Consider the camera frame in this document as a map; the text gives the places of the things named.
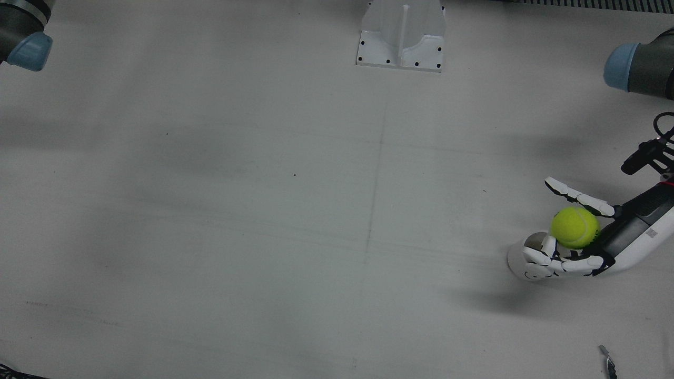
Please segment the wire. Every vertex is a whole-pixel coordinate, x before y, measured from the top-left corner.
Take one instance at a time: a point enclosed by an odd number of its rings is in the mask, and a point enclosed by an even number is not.
[[[653,119],[653,129],[655,129],[655,132],[662,139],[664,139],[665,141],[667,141],[671,144],[674,144],[674,142],[670,139],[670,138],[672,138],[672,136],[674,136],[674,126],[667,133],[663,133],[660,130],[660,127],[658,126],[658,121],[660,120],[661,117],[664,117],[664,116],[674,117],[674,112],[663,112],[663,113],[660,113],[659,115],[655,116],[655,118]]]
[[[0,379],[47,379],[47,378],[43,378],[42,376],[24,374],[23,372],[15,371],[0,363]]]

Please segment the robot finger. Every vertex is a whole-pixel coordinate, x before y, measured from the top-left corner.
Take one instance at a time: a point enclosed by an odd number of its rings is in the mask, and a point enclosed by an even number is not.
[[[535,263],[526,263],[524,267],[526,269],[526,276],[530,279],[543,279],[554,275],[554,272],[546,266],[540,266]]]
[[[540,266],[548,266],[552,261],[550,257],[538,250],[532,249],[531,247],[524,247],[524,249],[522,249],[522,253],[524,254],[524,258],[527,262],[538,264]]]
[[[572,272],[577,274],[590,274],[593,270],[596,270],[603,266],[604,260],[598,256],[591,256],[589,258],[581,260],[568,260],[561,264],[561,267],[566,272]]]

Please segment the metal grate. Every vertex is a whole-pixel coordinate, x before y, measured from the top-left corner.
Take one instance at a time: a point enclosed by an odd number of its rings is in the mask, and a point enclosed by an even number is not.
[[[637,11],[674,14],[672,0],[513,0],[514,3],[559,5],[617,11]]]

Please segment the blue cap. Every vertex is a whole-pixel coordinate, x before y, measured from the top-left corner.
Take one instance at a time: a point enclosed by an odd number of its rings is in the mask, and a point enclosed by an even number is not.
[[[51,44],[50,36],[42,32],[33,33],[16,45],[7,57],[7,63],[30,71],[40,71],[47,63]]]
[[[629,92],[630,68],[638,43],[625,43],[618,46],[606,60],[604,82],[609,87]]]

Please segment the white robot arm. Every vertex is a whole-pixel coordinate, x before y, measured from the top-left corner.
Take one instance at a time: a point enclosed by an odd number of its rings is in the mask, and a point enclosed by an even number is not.
[[[674,149],[669,147],[672,130],[641,143],[621,170],[632,175],[646,165],[662,174],[662,180],[644,193],[619,206],[583,194],[566,184],[547,178],[545,185],[570,202],[577,202],[596,216],[612,218],[599,236],[580,251],[567,250],[547,232],[538,232],[513,245],[508,265],[522,279],[536,281],[569,276],[597,276],[627,270],[641,262],[674,234]]]

